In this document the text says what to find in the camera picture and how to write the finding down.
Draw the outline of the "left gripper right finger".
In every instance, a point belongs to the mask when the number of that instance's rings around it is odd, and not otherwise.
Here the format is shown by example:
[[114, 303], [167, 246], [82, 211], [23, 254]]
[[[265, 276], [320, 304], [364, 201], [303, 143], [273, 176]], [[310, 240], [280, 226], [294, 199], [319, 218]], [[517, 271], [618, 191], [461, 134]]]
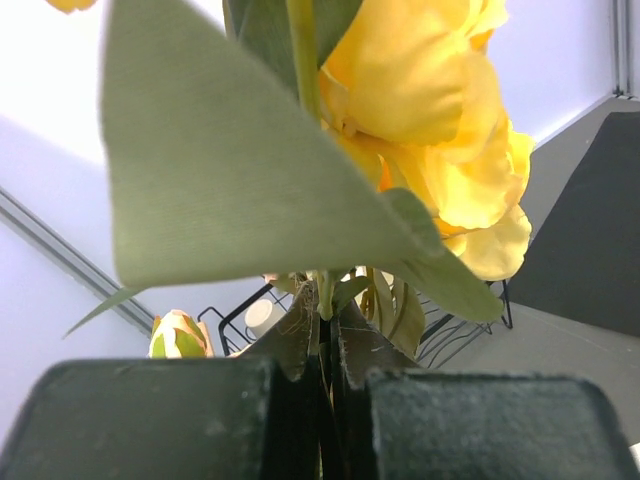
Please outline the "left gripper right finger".
[[356, 305], [330, 324], [349, 479], [635, 479], [616, 412], [593, 383], [426, 370]]

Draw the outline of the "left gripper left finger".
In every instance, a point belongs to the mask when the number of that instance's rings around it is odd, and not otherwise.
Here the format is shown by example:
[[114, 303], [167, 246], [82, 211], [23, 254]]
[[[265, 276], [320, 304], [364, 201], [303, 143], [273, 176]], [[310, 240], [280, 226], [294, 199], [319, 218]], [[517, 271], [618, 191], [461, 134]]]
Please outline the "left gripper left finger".
[[35, 383], [5, 479], [312, 479], [317, 293], [235, 358], [74, 360]]

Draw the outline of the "pink peony stem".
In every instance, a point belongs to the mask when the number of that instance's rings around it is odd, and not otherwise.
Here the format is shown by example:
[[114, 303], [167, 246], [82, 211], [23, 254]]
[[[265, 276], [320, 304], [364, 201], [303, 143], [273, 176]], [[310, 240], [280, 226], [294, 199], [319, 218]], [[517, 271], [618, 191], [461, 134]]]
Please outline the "pink peony stem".
[[182, 310], [156, 316], [152, 326], [149, 358], [211, 358], [214, 356], [208, 328]]

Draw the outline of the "black wrapping paper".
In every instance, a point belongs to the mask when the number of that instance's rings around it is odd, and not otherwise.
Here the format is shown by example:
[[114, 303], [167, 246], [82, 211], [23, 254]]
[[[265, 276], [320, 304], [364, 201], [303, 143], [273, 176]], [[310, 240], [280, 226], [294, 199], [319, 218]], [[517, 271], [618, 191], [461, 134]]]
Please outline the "black wrapping paper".
[[639, 334], [639, 115], [603, 121], [510, 281], [514, 302]]

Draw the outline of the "yellow rose bunch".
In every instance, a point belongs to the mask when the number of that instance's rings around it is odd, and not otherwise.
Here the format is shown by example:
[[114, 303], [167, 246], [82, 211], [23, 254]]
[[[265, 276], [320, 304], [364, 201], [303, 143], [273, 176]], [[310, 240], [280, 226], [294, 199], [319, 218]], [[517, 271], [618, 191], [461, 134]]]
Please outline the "yellow rose bunch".
[[337, 311], [350, 268], [476, 322], [522, 265], [533, 142], [488, 57], [502, 1], [112, 1], [100, 126], [108, 310], [144, 290], [310, 273]]

